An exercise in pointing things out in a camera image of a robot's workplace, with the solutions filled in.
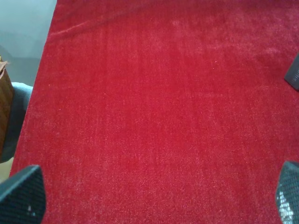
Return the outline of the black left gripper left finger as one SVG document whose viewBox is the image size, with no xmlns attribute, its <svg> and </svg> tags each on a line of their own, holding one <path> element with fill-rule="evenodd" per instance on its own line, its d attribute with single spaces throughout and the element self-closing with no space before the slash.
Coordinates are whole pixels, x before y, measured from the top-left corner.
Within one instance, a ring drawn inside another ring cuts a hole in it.
<svg viewBox="0 0 299 224">
<path fill-rule="evenodd" d="M 40 224 L 46 211 L 42 169 L 30 165 L 0 184 L 2 224 Z"/>
</svg>

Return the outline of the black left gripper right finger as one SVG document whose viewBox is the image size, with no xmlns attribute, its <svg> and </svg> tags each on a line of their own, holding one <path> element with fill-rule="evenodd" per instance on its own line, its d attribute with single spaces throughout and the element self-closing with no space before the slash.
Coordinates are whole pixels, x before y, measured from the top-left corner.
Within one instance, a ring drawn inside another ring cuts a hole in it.
<svg viewBox="0 0 299 224">
<path fill-rule="evenodd" d="M 286 161 L 280 171 L 276 206 L 282 223 L 297 224 L 299 222 L 299 164 Z"/>
</svg>

